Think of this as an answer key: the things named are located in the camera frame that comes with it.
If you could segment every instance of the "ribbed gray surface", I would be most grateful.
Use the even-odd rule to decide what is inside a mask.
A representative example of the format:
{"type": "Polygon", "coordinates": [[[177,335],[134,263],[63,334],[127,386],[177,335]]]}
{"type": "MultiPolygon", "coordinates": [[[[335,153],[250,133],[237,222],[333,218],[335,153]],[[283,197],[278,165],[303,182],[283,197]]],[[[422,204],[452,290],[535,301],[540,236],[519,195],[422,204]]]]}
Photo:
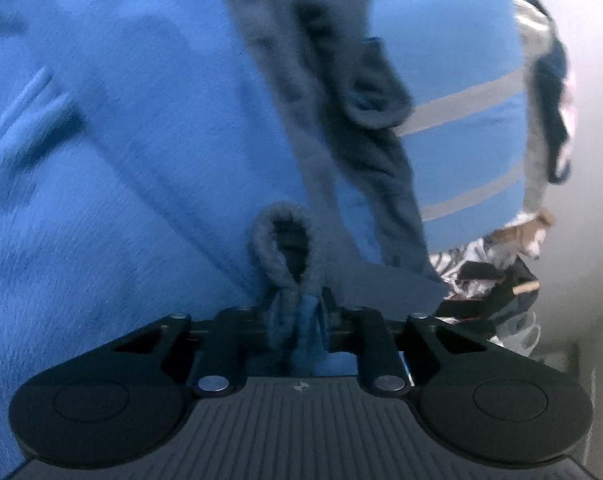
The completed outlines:
{"type": "Polygon", "coordinates": [[[364,393],[355,378],[253,378],[200,402],[166,446],[97,471],[27,464],[14,480],[581,480],[569,459],[529,471],[468,462],[439,446],[406,404],[364,393]]]}

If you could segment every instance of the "gray wall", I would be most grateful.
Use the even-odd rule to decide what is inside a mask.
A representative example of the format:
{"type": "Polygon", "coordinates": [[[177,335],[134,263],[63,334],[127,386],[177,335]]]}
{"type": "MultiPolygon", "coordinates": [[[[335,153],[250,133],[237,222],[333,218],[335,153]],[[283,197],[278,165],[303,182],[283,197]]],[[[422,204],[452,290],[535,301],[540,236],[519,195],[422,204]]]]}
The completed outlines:
{"type": "Polygon", "coordinates": [[[603,312],[603,0],[541,0],[555,17],[577,74],[573,176],[551,187],[557,216],[532,265],[542,292],[534,306],[541,346],[577,338],[603,312]]]}

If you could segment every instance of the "dark gray garment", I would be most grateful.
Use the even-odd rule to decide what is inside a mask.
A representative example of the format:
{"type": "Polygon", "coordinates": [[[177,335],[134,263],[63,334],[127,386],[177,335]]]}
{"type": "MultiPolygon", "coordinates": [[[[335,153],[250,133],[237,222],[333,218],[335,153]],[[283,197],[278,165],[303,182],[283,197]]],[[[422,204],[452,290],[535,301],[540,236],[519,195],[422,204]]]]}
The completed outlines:
{"type": "Polygon", "coordinates": [[[322,227],[326,283],[344,306],[387,319],[434,312],[447,293],[427,257],[408,160],[389,130],[410,99],[368,40],[366,0],[229,0],[289,135],[322,227]],[[383,264],[363,261],[335,191],[345,174],[368,198],[383,264]]]}

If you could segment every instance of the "gray trim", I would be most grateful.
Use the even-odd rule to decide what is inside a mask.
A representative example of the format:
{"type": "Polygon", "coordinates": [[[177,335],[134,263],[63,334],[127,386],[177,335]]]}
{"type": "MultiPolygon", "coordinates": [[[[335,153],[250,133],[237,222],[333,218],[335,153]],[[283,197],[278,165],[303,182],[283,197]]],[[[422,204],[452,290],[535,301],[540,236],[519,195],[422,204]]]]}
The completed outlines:
{"type": "Polygon", "coordinates": [[[420,209],[422,220],[424,222],[437,220],[442,216],[450,215],[457,211],[461,211],[462,209],[480,204],[486,199],[505,191],[521,179],[523,179],[523,160],[518,162],[515,167],[508,172],[499,176],[492,182],[488,182],[488,184],[476,187],[469,192],[457,195],[455,198],[451,198],[445,202],[422,207],[420,209]]]}
{"type": "Polygon", "coordinates": [[[523,70],[517,69],[494,81],[471,86],[456,94],[419,105],[410,117],[393,131],[398,137],[403,137],[463,119],[502,104],[510,97],[523,92],[524,88],[523,70]]]}

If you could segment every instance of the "brown and white plush toy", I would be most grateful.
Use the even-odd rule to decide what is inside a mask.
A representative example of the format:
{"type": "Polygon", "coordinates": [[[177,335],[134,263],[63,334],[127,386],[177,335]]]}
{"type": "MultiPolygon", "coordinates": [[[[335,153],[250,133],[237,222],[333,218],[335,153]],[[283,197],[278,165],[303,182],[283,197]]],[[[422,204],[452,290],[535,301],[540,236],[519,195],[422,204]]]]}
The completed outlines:
{"type": "Polygon", "coordinates": [[[536,218],[514,227],[495,231],[490,235],[494,242],[517,241],[521,254],[537,259],[541,253],[541,245],[546,239],[546,232],[555,225],[555,217],[546,208],[542,208],[536,218]]]}

